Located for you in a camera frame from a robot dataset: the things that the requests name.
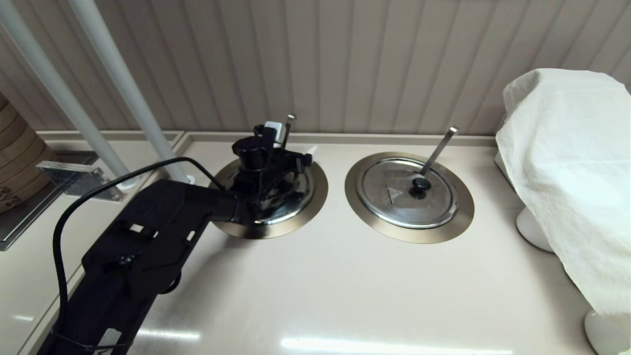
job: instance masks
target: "countertop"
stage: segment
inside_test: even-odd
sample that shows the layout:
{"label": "countertop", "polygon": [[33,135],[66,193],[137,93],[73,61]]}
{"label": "countertop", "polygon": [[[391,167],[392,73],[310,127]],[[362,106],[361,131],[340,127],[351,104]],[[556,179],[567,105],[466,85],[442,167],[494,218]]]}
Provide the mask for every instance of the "countertop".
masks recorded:
{"label": "countertop", "polygon": [[[274,239],[239,239],[209,225],[129,354],[593,354],[582,323],[590,307],[559,259],[519,235],[523,204],[493,162],[496,148],[453,139],[438,162],[469,188],[474,219],[450,241],[410,244],[355,215],[346,173],[373,153],[428,156],[438,137],[424,145],[320,137],[288,148],[317,145],[329,185],[322,210]],[[178,153],[212,173],[235,159],[230,135],[182,141]]]}
{"label": "countertop", "polygon": [[[175,145],[183,132],[169,131],[165,136]],[[91,150],[73,132],[40,133],[53,150]],[[138,132],[105,132],[104,136],[130,170],[157,160],[149,142]],[[110,177],[111,172],[98,160]],[[79,208],[66,224],[62,236],[62,255],[70,287],[83,275],[81,257],[122,210],[133,194],[149,178],[146,174],[123,202],[91,200]],[[47,331],[54,316],[59,290],[52,258],[52,230],[63,211],[76,197],[62,194],[11,245],[0,252],[0,354],[28,353]]]}

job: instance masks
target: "round metal rim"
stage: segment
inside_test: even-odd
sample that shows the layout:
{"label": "round metal rim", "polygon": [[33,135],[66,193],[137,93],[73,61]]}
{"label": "round metal rim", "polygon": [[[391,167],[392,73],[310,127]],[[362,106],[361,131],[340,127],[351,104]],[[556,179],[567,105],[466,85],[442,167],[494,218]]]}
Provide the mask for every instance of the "round metal rim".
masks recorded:
{"label": "round metal rim", "polygon": [[346,193],[346,199],[351,205],[351,208],[364,222],[366,222],[366,224],[391,238],[418,244],[442,243],[454,239],[469,227],[475,213],[473,197],[471,196],[469,189],[467,189],[462,180],[460,180],[453,172],[436,162],[432,165],[432,169],[435,169],[448,179],[456,189],[456,193],[458,195],[458,209],[454,217],[448,223],[432,229],[411,229],[396,226],[373,214],[357,195],[357,177],[361,170],[366,165],[371,164],[371,162],[391,157],[427,161],[427,158],[425,157],[410,153],[387,152],[370,155],[353,165],[346,175],[344,190]]}
{"label": "round metal rim", "polygon": [[[230,172],[230,171],[229,171],[229,172],[228,172],[228,174],[226,175],[226,177],[224,177],[224,178],[221,180],[221,182],[222,182],[223,184],[226,184],[226,181],[228,180],[228,178],[230,177],[230,175],[231,175],[231,174],[234,174],[235,172],[237,172],[237,169],[239,168],[239,165],[240,165],[240,164],[235,164],[235,162],[232,162],[232,163],[230,163],[230,164],[234,164],[234,165],[235,165],[234,170],[233,170],[232,172]],[[305,171],[305,175],[307,176],[307,179],[310,179],[310,180],[312,180],[312,181],[315,181],[315,180],[316,180],[316,179],[315,179],[315,177],[313,176],[313,172],[311,171],[311,169],[309,169],[309,170]],[[299,205],[298,205],[298,209],[297,209],[297,210],[292,211],[292,212],[290,212],[289,214],[286,214],[286,215],[284,215],[284,216],[282,216],[282,217],[278,217],[278,218],[273,219],[273,220],[261,220],[261,221],[255,221],[255,224],[262,224],[262,225],[277,224],[277,223],[284,222],[284,221],[286,221],[286,220],[288,220],[288,219],[290,219],[290,218],[292,218],[292,217],[296,216],[297,214],[299,214],[299,213],[300,213],[300,212],[301,212],[301,211],[302,211],[302,210],[303,210],[303,209],[304,209],[304,208],[305,208],[305,207],[306,207],[306,206],[307,206],[307,205],[311,202],[311,199],[312,199],[312,198],[313,198],[313,196],[314,196],[314,192],[315,192],[315,190],[314,190],[314,189],[310,189],[310,190],[308,190],[308,192],[307,192],[307,201],[306,201],[306,203],[302,203],[302,202],[301,202],[301,204],[299,204]]]}
{"label": "round metal rim", "polygon": [[423,162],[416,160],[416,159],[410,159],[410,158],[403,158],[403,157],[387,157],[385,159],[377,159],[374,161],[371,161],[369,164],[367,164],[366,166],[364,166],[359,173],[357,174],[357,182],[355,183],[355,189],[359,195],[360,201],[362,201],[362,203],[364,204],[364,206],[369,209],[373,214],[376,214],[377,216],[379,216],[379,218],[385,220],[388,223],[394,224],[395,226],[399,226],[399,227],[404,227],[404,228],[412,228],[412,229],[431,229],[431,228],[436,228],[438,226],[442,226],[445,223],[448,223],[450,220],[453,219],[454,214],[456,213],[456,208],[457,208],[457,203],[458,203],[458,192],[456,191],[456,188],[454,187],[454,185],[449,182],[448,180],[445,180],[444,176],[441,175],[441,173],[439,173],[438,171],[435,171],[433,168],[430,168],[429,171],[433,171],[433,173],[440,179],[442,180],[445,185],[447,185],[447,187],[449,188],[449,190],[452,193],[452,203],[447,211],[447,215],[449,216],[448,219],[441,219],[439,218],[435,218],[432,220],[427,221],[426,224],[423,224],[422,226],[419,226],[418,224],[411,224],[411,223],[406,223],[400,220],[396,220],[393,218],[390,218],[384,214],[382,214],[377,207],[375,207],[370,200],[368,199],[368,196],[366,196],[366,193],[364,192],[364,189],[362,186],[360,186],[360,184],[363,183],[363,177],[364,175],[366,175],[366,172],[368,172],[368,170],[381,163],[381,162],[385,162],[385,161],[392,161],[392,160],[402,160],[402,161],[407,161],[411,164],[417,165],[418,163],[420,163],[421,166],[423,166]]}
{"label": "round metal rim", "polygon": [[[239,160],[231,162],[215,177],[221,183],[225,183],[230,173],[238,168],[239,164]],[[303,227],[312,220],[318,212],[320,212],[320,209],[322,209],[322,206],[326,201],[327,194],[329,193],[329,183],[320,165],[313,162],[309,169],[311,170],[311,174],[313,175],[315,181],[314,194],[311,201],[293,217],[275,224],[256,224],[253,226],[242,226],[240,224],[229,222],[214,222],[214,224],[217,228],[231,236],[245,239],[269,239],[280,237]]]}

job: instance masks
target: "wooden steamer basket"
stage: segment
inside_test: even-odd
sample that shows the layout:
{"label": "wooden steamer basket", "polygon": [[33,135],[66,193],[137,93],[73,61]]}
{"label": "wooden steamer basket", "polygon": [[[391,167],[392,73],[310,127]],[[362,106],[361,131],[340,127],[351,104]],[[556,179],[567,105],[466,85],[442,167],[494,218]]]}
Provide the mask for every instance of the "wooden steamer basket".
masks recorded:
{"label": "wooden steamer basket", "polygon": [[49,180],[35,166],[57,160],[16,109],[0,97],[0,213],[44,188]]}

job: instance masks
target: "white stand base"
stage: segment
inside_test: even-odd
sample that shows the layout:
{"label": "white stand base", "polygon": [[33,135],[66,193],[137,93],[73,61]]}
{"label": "white stand base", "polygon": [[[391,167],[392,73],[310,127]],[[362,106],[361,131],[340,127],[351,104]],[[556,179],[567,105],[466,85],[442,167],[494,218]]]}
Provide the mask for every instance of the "white stand base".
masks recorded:
{"label": "white stand base", "polygon": [[598,355],[618,355],[629,349],[622,330],[594,310],[585,315],[585,333]]}
{"label": "white stand base", "polygon": [[539,223],[534,219],[533,213],[530,212],[528,207],[524,209],[517,216],[517,230],[521,233],[525,240],[529,241],[532,245],[539,249],[554,253],[552,247],[548,243],[548,238],[541,230]]}
{"label": "white stand base", "polygon": [[116,185],[116,187],[121,190],[121,191],[125,191],[125,190],[129,190],[132,187],[134,187],[136,184],[138,184],[138,182],[140,181],[141,176],[136,176],[136,177],[132,177],[131,179],[127,180],[127,181],[123,181],[122,183]]}

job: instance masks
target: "black knob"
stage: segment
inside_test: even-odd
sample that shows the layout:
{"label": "black knob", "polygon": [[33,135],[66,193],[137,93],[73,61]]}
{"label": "black knob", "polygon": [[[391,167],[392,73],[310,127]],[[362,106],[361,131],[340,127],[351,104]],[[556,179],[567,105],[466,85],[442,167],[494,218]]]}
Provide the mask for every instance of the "black knob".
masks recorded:
{"label": "black knob", "polygon": [[417,200],[422,200],[427,196],[426,191],[432,187],[427,179],[424,177],[417,177],[412,180],[412,188],[410,189],[410,196],[416,198]]}
{"label": "black knob", "polygon": [[430,182],[424,177],[417,177],[416,179],[412,180],[412,187],[414,188],[414,190],[421,192],[429,190],[432,187],[432,184],[430,184]]}

